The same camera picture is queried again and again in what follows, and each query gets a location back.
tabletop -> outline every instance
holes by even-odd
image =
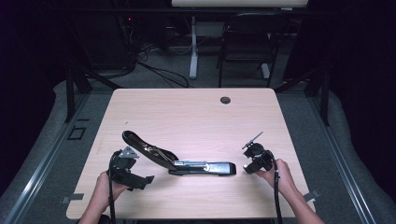
[[[228,97],[229,103],[220,99]],[[116,200],[117,218],[202,219],[276,217],[274,190],[244,164],[251,159],[242,147],[258,133],[255,143],[271,150],[290,167],[297,188],[308,193],[304,174],[290,139],[276,95],[271,89],[120,89],[113,93],[86,161],[67,216],[80,218],[92,196],[96,178],[108,169],[113,152],[127,145],[124,131],[169,150],[183,161],[229,161],[236,175],[169,175],[141,155],[135,175],[154,175],[146,188],[125,191]],[[283,217],[294,217],[279,195]]]

black cable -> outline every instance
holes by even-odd
[[[188,88],[188,87],[192,87],[189,83],[189,81],[183,77],[181,74],[172,72],[172,71],[168,71],[165,69],[161,69],[161,68],[155,68],[152,67],[146,63],[141,63],[141,62],[137,62],[137,64],[142,65],[143,67],[147,68],[148,70],[150,70],[151,72],[157,74],[158,76],[162,77],[163,80],[168,83],[168,85],[170,87],[173,87],[168,81],[173,82],[175,84],[177,84],[180,87],[184,87],[184,88]],[[177,80],[176,78],[172,77],[171,75],[175,75],[177,77],[180,77],[181,79],[183,79],[183,81]]]
[[[272,152],[270,152],[270,151],[268,151],[268,152],[272,157],[272,161],[274,163],[274,170],[275,170],[275,172],[274,172],[274,198],[275,198],[277,223],[282,224],[283,220],[282,220],[282,214],[281,214],[280,206],[279,206],[279,170],[277,169],[277,164],[276,164],[274,155],[272,154]]]
[[[114,160],[114,154],[111,157],[110,163],[108,165],[108,204],[110,206],[110,219],[112,224],[116,224],[116,212],[114,208],[114,198],[113,198],[113,184],[111,180],[111,176],[113,175],[111,170],[113,167],[113,160]]]
[[[101,77],[105,77],[107,79],[112,79],[112,78],[116,78],[116,77],[125,77],[126,75],[132,73],[134,71],[134,67],[126,67],[124,69],[122,69],[121,71],[119,71],[118,73],[114,73],[114,74],[109,74],[109,75],[103,75],[101,74]]]

human hand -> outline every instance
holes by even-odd
[[[288,195],[290,195],[291,193],[296,193],[296,191],[298,190],[294,184],[294,180],[293,177],[291,176],[290,168],[288,164],[285,161],[278,159],[276,160],[276,165],[279,171],[278,189],[279,192],[286,198]],[[271,185],[271,187],[274,187],[274,181],[275,181],[274,167],[275,166],[273,165],[273,168],[270,171],[259,170],[258,172],[256,172],[256,175],[264,178]]]
[[[112,181],[113,199],[116,201],[119,196],[129,187],[118,184]],[[79,220],[78,224],[84,223],[98,223],[100,216],[104,213],[109,206],[109,183],[108,175],[106,172],[99,174],[96,180],[96,186],[91,196],[90,202],[85,209],[84,214]]]

desk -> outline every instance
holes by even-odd
[[[241,11],[248,7],[306,7],[308,0],[172,0],[173,7],[241,7]],[[191,64],[190,79],[197,78],[198,53],[196,42],[196,21],[191,20]],[[264,77],[269,76],[267,64],[262,66]]]
[[[220,98],[227,96],[227,105]],[[276,95],[271,89],[143,89],[116,90],[78,181],[69,218],[80,218],[113,152],[125,148],[121,134],[133,131],[146,142],[170,150],[180,160],[230,161],[234,176],[169,175],[141,155],[133,174],[155,175],[144,190],[125,191],[116,201],[116,216],[130,219],[204,219],[276,217],[274,190],[243,170],[249,164],[242,146],[256,139],[276,158],[288,162],[302,194],[308,192]],[[279,195],[283,217],[294,217]]]

stapler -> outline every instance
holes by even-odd
[[[136,133],[131,131],[123,132],[122,139],[130,147],[168,169],[170,175],[236,175],[236,166],[232,162],[180,161],[171,151],[155,147],[143,141]]]

